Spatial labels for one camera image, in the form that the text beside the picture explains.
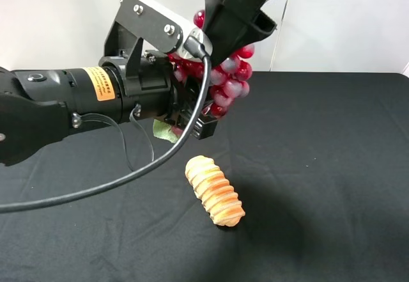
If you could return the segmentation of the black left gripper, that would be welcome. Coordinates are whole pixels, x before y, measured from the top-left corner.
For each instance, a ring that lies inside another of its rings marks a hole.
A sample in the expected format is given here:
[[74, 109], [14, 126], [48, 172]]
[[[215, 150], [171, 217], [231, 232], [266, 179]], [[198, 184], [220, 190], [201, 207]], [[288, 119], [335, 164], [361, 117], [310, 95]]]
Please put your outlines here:
[[[213, 46], [212, 66], [216, 67], [235, 51], [269, 37], [277, 24], [261, 7], [268, 0], [205, 0], [203, 31]], [[174, 76], [176, 65], [168, 55], [147, 50], [139, 58], [135, 72], [127, 75], [129, 59], [105, 56], [100, 67], [112, 73], [120, 89], [120, 123], [154, 118], [184, 130], [191, 119], [195, 102], [185, 102], [187, 93]], [[206, 101], [191, 134], [198, 140], [212, 137], [218, 119]]]

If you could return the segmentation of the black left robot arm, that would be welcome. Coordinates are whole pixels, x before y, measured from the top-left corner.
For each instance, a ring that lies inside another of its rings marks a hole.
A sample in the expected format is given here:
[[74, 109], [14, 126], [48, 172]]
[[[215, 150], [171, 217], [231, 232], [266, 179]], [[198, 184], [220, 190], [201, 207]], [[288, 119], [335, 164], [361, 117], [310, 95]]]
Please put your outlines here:
[[1, 70], [1, 162], [14, 165], [46, 145], [102, 125], [153, 118], [185, 129], [194, 106], [198, 139], [212, 136], [218, 114], [213, 92], [201, 92], [204, 46], [217, 86], [249, 77], [252, 44], [276, 23], [262, 11], [269, 0], [204, 0], [193, 21], [154, 0], [122, 0], [95, 67]]

